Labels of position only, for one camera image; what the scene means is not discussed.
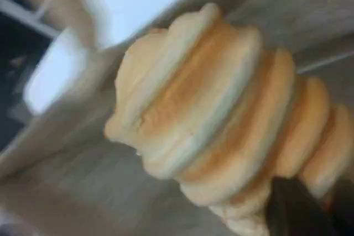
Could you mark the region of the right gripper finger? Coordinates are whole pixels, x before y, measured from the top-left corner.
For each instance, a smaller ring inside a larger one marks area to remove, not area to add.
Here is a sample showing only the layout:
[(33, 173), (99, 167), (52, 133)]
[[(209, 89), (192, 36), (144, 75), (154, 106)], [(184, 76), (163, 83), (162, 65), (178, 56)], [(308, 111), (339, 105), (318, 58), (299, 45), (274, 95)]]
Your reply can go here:
[(338, 235), (328, 213), (296, 178), (272, 179), (265, 220), (274, 236)]

